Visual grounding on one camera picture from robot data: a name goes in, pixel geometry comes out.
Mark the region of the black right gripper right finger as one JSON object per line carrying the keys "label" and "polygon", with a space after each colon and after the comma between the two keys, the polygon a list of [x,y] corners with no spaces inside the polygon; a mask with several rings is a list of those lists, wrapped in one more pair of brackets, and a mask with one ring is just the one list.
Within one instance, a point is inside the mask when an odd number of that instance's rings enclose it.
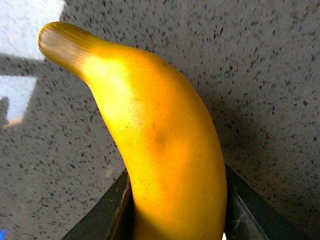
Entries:
{"label": "black right gripper right finger", "polygon": [[310,237],[275,211],[228,165],[227,212],[224,232],[228,240],[309,240]]}

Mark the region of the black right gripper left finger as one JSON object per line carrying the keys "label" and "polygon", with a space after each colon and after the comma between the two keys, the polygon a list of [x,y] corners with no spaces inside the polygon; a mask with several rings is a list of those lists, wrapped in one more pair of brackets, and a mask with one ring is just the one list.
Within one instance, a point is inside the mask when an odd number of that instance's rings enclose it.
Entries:
{"label": "black right gripper left finger", "polygon": [[63,237],[64,240],[130,240],[133,194],[124,170],[97,204]]}

